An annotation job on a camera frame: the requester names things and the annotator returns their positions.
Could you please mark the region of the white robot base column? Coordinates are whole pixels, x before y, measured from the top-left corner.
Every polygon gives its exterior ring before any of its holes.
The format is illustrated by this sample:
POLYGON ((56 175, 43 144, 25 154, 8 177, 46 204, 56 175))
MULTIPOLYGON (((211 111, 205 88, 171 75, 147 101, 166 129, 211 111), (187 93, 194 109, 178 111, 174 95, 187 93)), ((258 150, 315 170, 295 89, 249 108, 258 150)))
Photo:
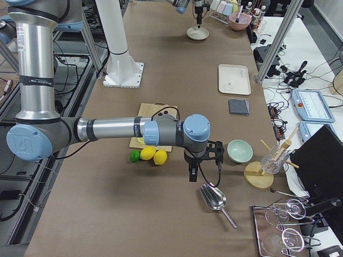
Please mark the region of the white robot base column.
POLYGON ((139 88, 144 64, 129 54, 120 2, 97 0, 96 5, 110 53, 103 85, 139 88))

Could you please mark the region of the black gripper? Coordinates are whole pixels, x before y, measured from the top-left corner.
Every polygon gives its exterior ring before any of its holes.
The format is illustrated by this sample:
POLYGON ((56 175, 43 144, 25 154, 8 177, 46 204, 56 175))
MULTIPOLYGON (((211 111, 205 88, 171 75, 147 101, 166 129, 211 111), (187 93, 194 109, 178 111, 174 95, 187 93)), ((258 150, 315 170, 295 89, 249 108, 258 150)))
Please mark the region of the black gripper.
POLYGON ((189 150, 184 150, 184 159, 189 165, 189 182, 196 182, 197 171, 203 160, 189 150))
POLYGON ((198 16, 202 16, 205 8, 205 1, 204 0, 193 0, 195 14, 198 16))

